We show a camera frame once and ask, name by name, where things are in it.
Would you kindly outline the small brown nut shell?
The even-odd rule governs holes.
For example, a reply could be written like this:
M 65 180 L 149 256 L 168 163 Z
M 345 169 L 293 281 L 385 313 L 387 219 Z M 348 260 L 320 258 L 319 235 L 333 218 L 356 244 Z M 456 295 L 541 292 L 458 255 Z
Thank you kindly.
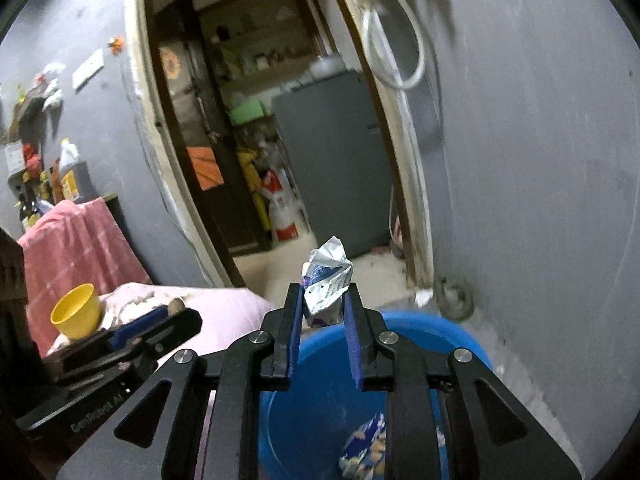
M 173 316 L 182 312 L 185 308 L 186 305 L 181 298 L 174 298 L 169 301 L 167 312 L 169 316 Z

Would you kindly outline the silver foil wrapper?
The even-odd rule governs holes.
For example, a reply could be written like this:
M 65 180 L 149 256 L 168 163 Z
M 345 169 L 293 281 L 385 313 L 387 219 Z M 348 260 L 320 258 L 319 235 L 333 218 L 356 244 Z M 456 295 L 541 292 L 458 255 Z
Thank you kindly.
M 352 281 L 352 262 L 336 236 L 313 249 L 302 267 L 304 315 L 311 328 L 343 322 L 343 296 Z

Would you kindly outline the blue white wrapper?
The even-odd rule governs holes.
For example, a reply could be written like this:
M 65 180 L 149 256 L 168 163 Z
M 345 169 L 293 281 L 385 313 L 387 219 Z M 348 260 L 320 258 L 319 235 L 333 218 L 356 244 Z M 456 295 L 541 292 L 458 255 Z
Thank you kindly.
M 383 479 L 386 455 L 386 420 L 375 414 L 361 425 L 346 441 L 338 459 L 343 479 Z

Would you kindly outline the yellow bowl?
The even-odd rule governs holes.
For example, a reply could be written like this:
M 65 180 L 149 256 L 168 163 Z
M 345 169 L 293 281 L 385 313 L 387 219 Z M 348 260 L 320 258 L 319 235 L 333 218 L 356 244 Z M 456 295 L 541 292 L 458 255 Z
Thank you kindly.
M 50 321 L 68 339 L 93 334 L 101 323 L 101 301 L 93 284 L 81 284 L 65 294 L 54 306 Z

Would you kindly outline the blue plastic bucket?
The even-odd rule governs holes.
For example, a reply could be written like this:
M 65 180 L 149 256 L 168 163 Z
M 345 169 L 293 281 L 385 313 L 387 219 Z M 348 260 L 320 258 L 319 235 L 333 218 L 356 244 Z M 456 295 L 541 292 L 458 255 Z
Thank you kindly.
M 338 479 L 348 437 L 385 411 L 385 394 L 352 380 L 344 327 L 303 336 L 291 387 L 260 400 L 259 477 Z

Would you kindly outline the pink checked towel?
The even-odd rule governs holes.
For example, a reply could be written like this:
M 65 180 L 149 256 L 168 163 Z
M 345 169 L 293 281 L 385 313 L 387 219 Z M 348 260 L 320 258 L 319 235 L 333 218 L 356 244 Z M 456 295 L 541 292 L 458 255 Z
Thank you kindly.
M 74 287 L 90 283 L 100 295 L 151 278 L 134 254 L 102 198 L 63 200 L 21 236 L 32 339 L 45 356 L 58 331 L 50 321 L 55 304 Z

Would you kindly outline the red white sack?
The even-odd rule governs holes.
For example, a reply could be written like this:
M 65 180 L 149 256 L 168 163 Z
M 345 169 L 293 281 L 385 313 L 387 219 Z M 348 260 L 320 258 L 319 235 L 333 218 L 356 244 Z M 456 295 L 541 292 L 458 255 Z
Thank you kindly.
M 269 169 L 262 179 L 262 195 L 268 200 L 271 232 L 276 244 L 295 240 L 304 232 L 303 217 L 283 170 Z

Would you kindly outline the dark sauce bottle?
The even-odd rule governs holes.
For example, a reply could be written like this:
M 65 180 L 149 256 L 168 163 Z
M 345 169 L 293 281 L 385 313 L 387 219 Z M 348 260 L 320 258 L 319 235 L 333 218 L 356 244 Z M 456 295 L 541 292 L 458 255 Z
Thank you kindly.
M 20 220 L 25 232 L 30 230 L 40 219 L 40 212 L 36 202 L 29 197 L 26 188 L 20 192 Z

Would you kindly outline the large oil jug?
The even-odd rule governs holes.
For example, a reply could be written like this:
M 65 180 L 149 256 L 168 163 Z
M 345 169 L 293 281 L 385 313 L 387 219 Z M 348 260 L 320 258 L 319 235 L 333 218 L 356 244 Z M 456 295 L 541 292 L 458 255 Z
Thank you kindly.
M 96 199 L 96 190 L 91 182 L 88 165 L 69 138 L 61 141 L 58 178 L 66 200 L 81 204 Z

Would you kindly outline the green plastic basin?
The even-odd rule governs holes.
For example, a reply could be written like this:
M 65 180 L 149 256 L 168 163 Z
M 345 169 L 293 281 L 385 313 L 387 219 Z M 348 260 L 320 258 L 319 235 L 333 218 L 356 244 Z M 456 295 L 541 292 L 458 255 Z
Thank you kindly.
M 229 110 L 229 117 L 234 126 L 242 126 L 248 122 L 263 118 L 265 109 L 259 100 L 246 101 Z

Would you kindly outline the grey refrigerator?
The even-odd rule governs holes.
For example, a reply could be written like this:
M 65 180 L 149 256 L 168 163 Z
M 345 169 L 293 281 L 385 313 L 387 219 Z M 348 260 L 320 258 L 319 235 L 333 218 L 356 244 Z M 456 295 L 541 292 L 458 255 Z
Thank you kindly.
M 349 258 L 386 244 L 393 178 L 363 76 L 306 84 L 274 98 L 272 110 L 318 242 L 339 238 Z

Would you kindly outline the metal pot on refrigerator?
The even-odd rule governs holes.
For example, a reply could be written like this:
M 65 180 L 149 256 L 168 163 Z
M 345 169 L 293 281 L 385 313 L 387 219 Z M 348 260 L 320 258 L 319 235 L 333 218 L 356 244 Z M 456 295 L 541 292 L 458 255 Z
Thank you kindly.
M 318 56 L 309 64 L 308 72 L 313 80 L 325 80 L 346 72 L 347 66 L 339 53 Z

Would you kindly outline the wall shelf with packets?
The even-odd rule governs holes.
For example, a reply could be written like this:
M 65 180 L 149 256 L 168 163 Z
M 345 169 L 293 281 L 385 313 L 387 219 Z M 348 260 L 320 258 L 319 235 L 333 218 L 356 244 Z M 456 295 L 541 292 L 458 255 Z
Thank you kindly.
M 64 63 L 50 62 L 35 76 L 27 91 L 18 88 L 18 100 L 9 128 L 11 134 L 19 133 L 21 126 L 30 124 L 42 112 L 62 105 L 63 91 L 58 80 L 65 69 Z

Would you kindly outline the white wall switch plate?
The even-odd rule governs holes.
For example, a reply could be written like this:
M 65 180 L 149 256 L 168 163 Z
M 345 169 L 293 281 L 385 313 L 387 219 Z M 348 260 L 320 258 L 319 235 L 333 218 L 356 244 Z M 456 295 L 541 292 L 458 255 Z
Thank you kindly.
M 96 49 L 84 62 L 72 73 L 72 89 L 79 91 L 96 73 L 104 67 L 104 51 Z

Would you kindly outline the orange wall hook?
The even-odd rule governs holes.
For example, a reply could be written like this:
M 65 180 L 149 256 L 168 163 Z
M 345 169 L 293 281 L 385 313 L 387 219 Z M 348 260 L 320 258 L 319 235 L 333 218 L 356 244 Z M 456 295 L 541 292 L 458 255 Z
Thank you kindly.
M 123 36 L 115 36 L 110 39 L 107 45 L 114 55 L 119 55 L 124 50 L 125 39 Z

